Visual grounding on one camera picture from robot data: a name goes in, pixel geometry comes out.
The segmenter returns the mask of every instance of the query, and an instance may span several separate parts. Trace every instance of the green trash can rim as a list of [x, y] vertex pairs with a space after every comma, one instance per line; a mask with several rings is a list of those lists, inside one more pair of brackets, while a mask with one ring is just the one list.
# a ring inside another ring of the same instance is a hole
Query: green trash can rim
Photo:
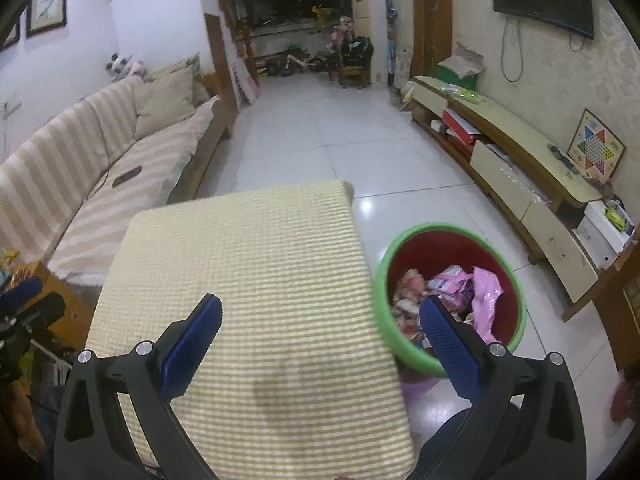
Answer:
[[494, 257], [502, 266], [505, 274], [511, 280], [518, 298], [518, 323], [516, 325], [516, 330], [513, 333], [513, 337], [511, 337], [511, 341], [506, 345], [511, 352], [515, 351], [522, 339], [522, 336], [524, 335], [525, 327], [527, 325], [527, 307], [520, 283], [507, 261], [500, 253], [492, 248], [491, 245], [474, 232], [458, 225], [435, 222], [420, 224], [399, 234], [386, 249], [385, 255], [382, 257], [378, 270], [376, 271], [372, 303], [374, 320], [376, 321], [378, 330], [380, 331], [387, 346], [404, 364], [414, 370], [418, 370], [419, 372], [430, 374], [434, 377], [446, 378], [447, 374], [440, 364], [440, 361], [437, 358], [428, 355], [426, 352], [417, 349], [402, 334], [402, 332], [400, 332], [400, 329], [396, 325], [396, 320], [394, 319], [393, 314], [391, 314], [390, 305], [387, 299], [389, 294], [386, 289], [386, 276], [389, 270], [389, 265], [398, 252], [398, 249], [407, 240], [429, 231], [449, 231], [470, 238], [491, 254], [491, 256]]

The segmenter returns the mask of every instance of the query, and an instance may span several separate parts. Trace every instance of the blue gripper pad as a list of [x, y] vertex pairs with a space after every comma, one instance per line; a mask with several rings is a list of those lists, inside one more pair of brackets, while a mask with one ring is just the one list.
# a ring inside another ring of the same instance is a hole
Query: blue gripper pad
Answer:
[[221, 325], [222, 302], [213, 294], [202, 298], [187, 319], [169, 325], [165, 333], [180, 333], [160, 365], [162, 398], [169, 401], [185, 394]]
[[456, 393], [473, 404], [482, 397], [480, 389], [480, 365], [473, 357], [460, 335], [453, 328], [457, 323], [440, 300], [427, 297], [420, 305], [420, 327], [436, 352], [442, 367], [449, 376]]

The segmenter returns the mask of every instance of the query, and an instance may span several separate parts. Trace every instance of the sofa backrest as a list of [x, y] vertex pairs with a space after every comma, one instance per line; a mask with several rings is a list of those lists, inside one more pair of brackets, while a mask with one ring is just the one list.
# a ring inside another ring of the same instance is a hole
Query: sofa backrest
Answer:
[[86, 97], [100, 121], [111, 164], [135, 142], [137, 115], [133, 87], [142, 84], [139, 76], [131, 75]]
[[0, 166], [0, 248], [47, 260], [107, 166], [87, 101], [50, 120]]

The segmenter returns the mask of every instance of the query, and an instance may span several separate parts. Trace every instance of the board game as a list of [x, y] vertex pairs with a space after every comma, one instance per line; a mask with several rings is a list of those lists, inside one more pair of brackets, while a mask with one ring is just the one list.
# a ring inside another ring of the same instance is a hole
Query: board game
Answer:
[[625, 152], [625, 145], [586, 108], [568, 155], [587, 177], [601, 184], [609, 180]]

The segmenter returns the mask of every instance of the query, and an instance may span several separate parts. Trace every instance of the tiled floor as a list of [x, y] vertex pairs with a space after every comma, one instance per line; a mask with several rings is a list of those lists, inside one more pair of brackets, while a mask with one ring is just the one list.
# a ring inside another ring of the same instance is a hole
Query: tiled floor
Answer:
[[[353, 184], [353, 216], [372, 271], [391, 240], [422, 222], [471, 229], [500, 251], [520, 280], [529, 319], [517, 355], [567, 360], [580, 401], [588, 478], [595, 479], [626, 439], [631, 424], [609, 418], [620, 380], [593, 305], [568, 323], [564, 289], [545, 264], [531, 266], [520, 237], [497, 207], [449, 156], [389, 103], [385, 88], [342, 89], [326, 76], [262, 80], [263, 94], [238, 117], [200, 187], [200, 196], [341, 178]], [[440, 381], [408, 406], [416, 441], [426, 441], [468, 406]]]

